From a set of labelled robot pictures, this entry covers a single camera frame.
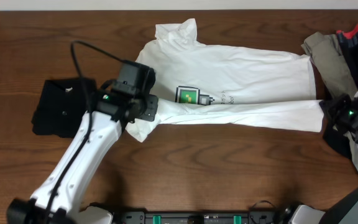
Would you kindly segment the white t-shirt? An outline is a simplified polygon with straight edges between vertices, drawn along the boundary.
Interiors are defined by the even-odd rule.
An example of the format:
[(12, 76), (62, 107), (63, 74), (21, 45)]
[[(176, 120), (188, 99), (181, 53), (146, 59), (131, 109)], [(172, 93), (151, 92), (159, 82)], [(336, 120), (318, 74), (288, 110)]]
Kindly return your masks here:
[(197, 24), (158, 24), (137, 61), (153, 68), (153, 122), (127, 132), (144, 141), (160, 124), (240, 124), (319, 132), (323, 112), (307, 55), (198, 42)]

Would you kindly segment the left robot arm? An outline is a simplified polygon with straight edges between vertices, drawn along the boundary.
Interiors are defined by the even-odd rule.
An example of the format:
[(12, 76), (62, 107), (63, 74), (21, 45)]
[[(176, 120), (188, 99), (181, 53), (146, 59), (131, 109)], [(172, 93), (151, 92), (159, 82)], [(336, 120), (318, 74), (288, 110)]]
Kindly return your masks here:
[(137, 119), (154, 120), (158, 97), (99, 90), (89, 102), (91, 111), (83, 115), (74, 139), (50, 176), (28, 201), (16, 198), (9, 205), (8, 224), (113, 222), (112, 212), (91, 205), (81, 210), (81, 201), (126, 125)]

